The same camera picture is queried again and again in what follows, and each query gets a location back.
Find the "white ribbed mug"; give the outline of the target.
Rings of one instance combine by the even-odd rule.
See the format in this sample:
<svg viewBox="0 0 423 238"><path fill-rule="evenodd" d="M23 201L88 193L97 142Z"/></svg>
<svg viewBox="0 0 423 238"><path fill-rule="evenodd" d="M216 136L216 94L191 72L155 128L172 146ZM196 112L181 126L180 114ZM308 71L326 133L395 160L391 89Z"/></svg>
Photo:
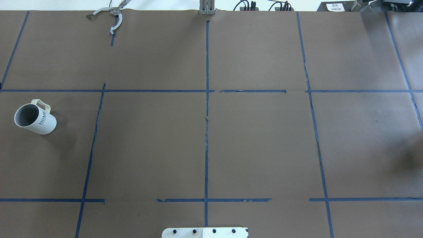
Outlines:
<svg viewBox="0 0 423 238"><path fill-rule="evenodd" d="M57 126L57 119L50 112L50 105L40 99L33 99L15 112L14 121L20 128L47 135Z"/></svg>

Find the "aluminium frame post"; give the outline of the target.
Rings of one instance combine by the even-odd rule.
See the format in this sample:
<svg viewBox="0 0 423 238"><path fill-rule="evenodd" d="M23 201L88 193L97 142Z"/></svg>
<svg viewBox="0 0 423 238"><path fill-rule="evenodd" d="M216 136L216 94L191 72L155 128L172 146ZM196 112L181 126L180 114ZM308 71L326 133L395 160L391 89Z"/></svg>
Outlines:
<svg viewBox="0 0 423 238"><path fill-rule="evenodd" d="M215 0L199 0L200 15L215 15Z"/></svg>

